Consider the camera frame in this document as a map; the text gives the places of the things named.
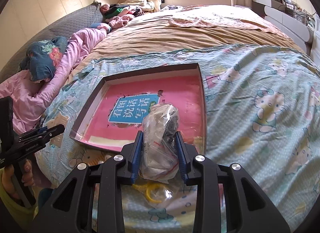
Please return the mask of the clear bag of dark jewelry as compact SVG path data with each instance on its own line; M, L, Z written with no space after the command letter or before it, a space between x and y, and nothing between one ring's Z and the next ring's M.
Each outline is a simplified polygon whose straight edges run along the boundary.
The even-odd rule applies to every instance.
M178 171L175 133L180 116L169 103L151 107L143 119L143 151L139 175L147 180L168 184Z

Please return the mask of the shallow cardboard box tray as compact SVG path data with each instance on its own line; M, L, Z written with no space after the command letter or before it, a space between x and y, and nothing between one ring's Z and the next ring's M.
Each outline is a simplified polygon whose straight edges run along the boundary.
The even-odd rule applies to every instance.
M134 142L155 104L170 103L180 115L184 142L206 148L206 106L197 63L165 65L103 77L76 118L70 138L101 151L120 152Z

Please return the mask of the pink quilt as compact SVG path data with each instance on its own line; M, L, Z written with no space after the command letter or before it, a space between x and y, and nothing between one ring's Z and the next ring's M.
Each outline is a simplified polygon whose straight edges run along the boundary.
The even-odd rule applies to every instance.
M40 42L40 49L56 64L53 77L34 82L29 70L21 70L1 83L1 98L10 96L13 100L13 130L17 134L32 130L39 123L71 71L107 34L105 29L81 29L72 34L64 53Z

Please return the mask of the hello kitty blue bedsheet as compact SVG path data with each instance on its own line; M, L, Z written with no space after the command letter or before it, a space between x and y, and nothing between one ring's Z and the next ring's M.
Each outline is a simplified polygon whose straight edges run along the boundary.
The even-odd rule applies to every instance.
M62 145L36 155L44 175L59 185L85 148L69 137L93 89L105 76L197 63L206 103L208 158L239 163L287 221L300 230L319 198L319 64L295 49L226 45L118 58L80 67L44 112L41 123L67 118Z

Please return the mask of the dark blue floral pillow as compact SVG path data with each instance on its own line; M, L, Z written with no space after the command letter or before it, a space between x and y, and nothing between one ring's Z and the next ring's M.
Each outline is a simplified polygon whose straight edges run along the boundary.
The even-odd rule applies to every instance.
M29 70L32 82L49 82L55 75L67 45L68 39L64 36L32 42L27 47L19 71Z

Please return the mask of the tan bed blanket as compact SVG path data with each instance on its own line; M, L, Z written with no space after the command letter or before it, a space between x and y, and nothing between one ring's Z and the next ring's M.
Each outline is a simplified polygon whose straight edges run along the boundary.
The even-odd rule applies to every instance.
M176 27L169 18L176 10L166 10L139 16L126 26L109 33L69 74L67 83L91 60L167 52L180 49L202 49L226 44L271 45L302 49L285 33L242 30L224 27Z

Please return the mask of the pink floral blanket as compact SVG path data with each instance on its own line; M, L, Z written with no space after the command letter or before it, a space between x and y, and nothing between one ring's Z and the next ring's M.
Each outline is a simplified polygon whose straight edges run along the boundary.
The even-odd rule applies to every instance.
M228 5L188 6L174 12L168 22L170 26L183 28L219 26L281 34L276 26L251 9Z

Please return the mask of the pile of clothes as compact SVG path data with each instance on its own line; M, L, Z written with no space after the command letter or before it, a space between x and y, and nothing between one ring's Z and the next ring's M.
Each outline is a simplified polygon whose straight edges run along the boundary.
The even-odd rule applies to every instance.
M134 18L155 12L155 9L154 2L149 0L126 0L123 3L100 5L104 22L111 30L120 29Z

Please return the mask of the grey quilted headboard cushion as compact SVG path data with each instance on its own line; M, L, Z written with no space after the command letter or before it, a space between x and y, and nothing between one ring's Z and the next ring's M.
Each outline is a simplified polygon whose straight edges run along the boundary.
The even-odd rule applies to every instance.
M32 42L51 39L56 36L70 38L73 33L83 28L88 28L93 23L98 23L103 20L100 7L101 3L94 1L92 4L86 7L78 9L58 19L33 36L11 57L7 64L2 68L1 82L18 72L20 62L26 56L27 48Z

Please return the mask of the grey white dresser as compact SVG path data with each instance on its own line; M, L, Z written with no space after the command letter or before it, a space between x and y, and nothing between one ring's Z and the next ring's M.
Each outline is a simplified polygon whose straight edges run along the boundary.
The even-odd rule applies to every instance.
M252 10L288 35L310 55L313 30L285 13L285 5L274 0L252 0Z

